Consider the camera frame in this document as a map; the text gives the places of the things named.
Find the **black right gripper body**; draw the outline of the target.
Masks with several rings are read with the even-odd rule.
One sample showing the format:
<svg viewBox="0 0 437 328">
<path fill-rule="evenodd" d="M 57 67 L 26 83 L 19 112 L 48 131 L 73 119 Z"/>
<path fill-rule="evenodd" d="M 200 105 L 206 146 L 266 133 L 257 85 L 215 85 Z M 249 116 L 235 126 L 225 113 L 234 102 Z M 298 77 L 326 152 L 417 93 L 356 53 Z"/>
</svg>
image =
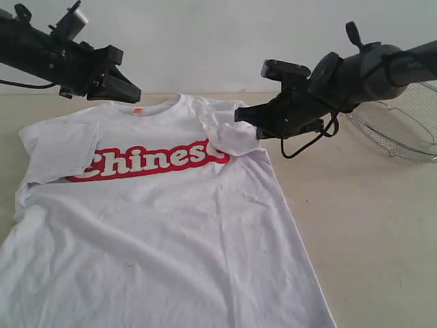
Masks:
<svg viewBox="0 0 437 328">
<path fill-rule="evenodd" d="M 288 139 L 305 133 L 321 133 L 324 121 L 315 114 L 306 112 L 308 79 L 294 79 L 281 83 L 281 92 L 275 98 L 280 100 L 279 122 L 270 128 L 283 133 Z"/>
</svg>

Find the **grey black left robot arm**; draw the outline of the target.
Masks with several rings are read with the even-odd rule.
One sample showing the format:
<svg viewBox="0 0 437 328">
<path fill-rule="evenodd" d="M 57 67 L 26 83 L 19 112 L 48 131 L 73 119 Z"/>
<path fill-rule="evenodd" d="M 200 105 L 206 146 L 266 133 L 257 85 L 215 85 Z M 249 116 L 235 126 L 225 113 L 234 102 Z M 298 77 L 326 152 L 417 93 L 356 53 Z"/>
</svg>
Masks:
<svg viewBox="0 0 437 328">
<path fill-rule="evenodd" d="M 50 33 L 31 26 L 31 12 L 21 3 L 14 6 L 15 14 L 1 11 L 1 63 L 47 82 L 32 85 L 34 90 L 59 86 L 64 98 L 139 102 L 141 90 L 118 69 L 122 50 L 74 41 L 88 23 L 80 5 L 76 1 L 68 8 Z"/>
</svg>

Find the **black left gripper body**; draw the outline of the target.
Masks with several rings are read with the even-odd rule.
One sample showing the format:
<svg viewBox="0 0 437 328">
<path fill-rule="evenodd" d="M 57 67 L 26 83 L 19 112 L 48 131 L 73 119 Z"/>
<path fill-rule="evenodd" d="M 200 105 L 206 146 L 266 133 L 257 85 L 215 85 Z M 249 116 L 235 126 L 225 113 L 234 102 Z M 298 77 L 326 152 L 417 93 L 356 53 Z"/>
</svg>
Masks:
<svg viewBox="0 0 437 328">
<path fill-rule="evenodd" d="M 86 96 L 93 77 L 109 66 L 118 67 L 123 54 L 111 45 L 95 49 L 85 42 L 33 37 L 30 73 L 59 85 L 59 94 L 65 98 Z"/>
</svg>

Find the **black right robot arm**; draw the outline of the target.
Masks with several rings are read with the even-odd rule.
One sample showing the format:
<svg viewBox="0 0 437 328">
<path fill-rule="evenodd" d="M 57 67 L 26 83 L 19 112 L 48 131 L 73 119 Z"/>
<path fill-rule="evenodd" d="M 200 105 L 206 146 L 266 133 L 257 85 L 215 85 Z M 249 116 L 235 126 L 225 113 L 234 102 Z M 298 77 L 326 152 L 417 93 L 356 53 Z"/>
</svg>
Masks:
<svg viewBox="0 0 437 328">
<path fill-rule="evenodd" d="M 236 109 L 236 122 L 254 126 L 258 139 L 320 133 L 325 115 L 350 113 L 362 103 L 397 98 L 410 84 L 436 80 L 436 43 L 403 51 L 374 42 L 346 58 L 330 52 L 314 70 L 267 59 L 261 76 L 280 82 L 281 92 L 265 104 Z"/>
</svg>

